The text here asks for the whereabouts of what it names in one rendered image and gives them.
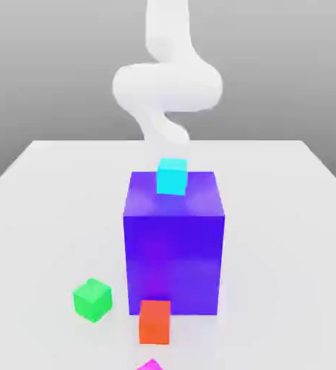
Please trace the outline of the large purple box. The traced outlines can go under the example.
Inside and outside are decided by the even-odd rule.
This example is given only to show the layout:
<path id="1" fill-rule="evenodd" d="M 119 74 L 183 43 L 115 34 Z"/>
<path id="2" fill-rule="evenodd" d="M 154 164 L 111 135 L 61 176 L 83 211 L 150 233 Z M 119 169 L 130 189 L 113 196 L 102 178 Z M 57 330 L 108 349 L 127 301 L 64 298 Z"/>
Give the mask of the large purple box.
<path id="1" fill-rule="evenodd" d="M 158 194 L 154 172 L 132 172 L 123 222 L 131 315 L 147 300 L 217 314 L 225 213 L 214 173 L 190 172 L 179 196 Z"/>

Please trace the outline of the small cyan cube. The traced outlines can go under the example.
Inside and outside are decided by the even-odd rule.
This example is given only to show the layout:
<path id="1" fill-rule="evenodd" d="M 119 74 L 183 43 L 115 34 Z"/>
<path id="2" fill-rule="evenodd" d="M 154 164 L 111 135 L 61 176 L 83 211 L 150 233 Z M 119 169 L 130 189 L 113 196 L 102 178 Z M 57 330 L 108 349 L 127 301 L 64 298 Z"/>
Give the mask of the small cyan cube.
<path id="1" fill-rule="evenodd" d="M 156 173 L 158 194 L 184 196 L 186 193 L 188 171 L 187 160 L 179 158 L 162 158 Z"/>

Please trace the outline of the small magenta cube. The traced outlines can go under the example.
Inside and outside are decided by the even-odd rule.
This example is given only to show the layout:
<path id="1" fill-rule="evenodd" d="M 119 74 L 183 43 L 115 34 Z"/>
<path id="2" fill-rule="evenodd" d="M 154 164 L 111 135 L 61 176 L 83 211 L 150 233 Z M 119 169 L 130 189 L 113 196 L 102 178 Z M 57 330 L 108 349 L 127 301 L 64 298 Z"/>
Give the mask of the small magenta cube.
<path id="1" fill-rule="evenodd" d="M 152 358 L 138 367 L 137 370 L 163 370 L 163 368 L 154 358 Z"/>

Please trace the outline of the small red cube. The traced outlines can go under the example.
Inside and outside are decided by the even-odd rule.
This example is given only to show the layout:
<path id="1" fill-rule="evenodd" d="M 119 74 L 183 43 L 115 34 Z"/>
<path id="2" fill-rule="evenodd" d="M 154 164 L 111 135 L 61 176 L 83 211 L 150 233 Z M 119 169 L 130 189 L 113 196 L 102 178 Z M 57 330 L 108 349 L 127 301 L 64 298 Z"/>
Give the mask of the small red cube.
<path id="1" fill-rule="evenodd" d="M 168 345 L 170 342 L 170 301 L 141 301 L 139 343 Z"/>

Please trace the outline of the small green cube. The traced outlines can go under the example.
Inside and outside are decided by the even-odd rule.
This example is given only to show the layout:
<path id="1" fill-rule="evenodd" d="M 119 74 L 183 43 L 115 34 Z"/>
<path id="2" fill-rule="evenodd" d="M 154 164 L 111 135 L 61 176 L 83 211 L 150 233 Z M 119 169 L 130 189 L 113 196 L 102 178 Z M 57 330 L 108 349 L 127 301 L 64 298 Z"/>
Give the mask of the small green cube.
<path id="1" fill-rule="evenodd" d="M 72 295 L 75 311 L 92 323 L 99 321 L 113 307 L 111 287 L 95 278 L 81 284 Z"/>

